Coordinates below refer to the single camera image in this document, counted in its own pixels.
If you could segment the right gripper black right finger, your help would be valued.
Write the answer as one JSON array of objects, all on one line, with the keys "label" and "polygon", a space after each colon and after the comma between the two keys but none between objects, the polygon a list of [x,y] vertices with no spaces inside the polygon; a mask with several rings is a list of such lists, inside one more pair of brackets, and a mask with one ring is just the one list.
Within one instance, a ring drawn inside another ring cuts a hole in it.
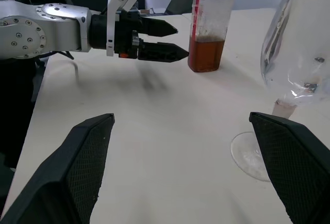
[{"label": "right gripper black right finger", "polygon": [[329,149],[304,125],[250,113],[270,181],[292,223],[329,223]]}]

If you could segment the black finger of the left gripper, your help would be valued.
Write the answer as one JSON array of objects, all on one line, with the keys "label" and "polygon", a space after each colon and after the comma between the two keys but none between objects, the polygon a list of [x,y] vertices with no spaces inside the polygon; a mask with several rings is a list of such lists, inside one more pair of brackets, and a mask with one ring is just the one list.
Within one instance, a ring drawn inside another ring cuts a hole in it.
[{"label": "black finger of the left gripper", "polygon": [[153,37],[166,37],[178,33],[178,30],[164,20],[141,18],[142,28],[140,32]]},{"label": "black finger of the left gripper", "polygon": [[138,49],[137,59],[142,61],[172,63],[189,56],[189,52],[172,43],[143,42]]}]

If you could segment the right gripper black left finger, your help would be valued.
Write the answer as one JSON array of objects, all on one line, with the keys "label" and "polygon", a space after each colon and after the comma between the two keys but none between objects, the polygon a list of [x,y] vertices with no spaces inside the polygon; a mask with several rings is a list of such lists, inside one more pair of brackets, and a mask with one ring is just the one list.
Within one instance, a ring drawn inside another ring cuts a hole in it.
[{"label": "right gripper black left finger", "polygon": [[102,185],[113,114],[74,126],[37,168],[1,223],[89,223]]}]

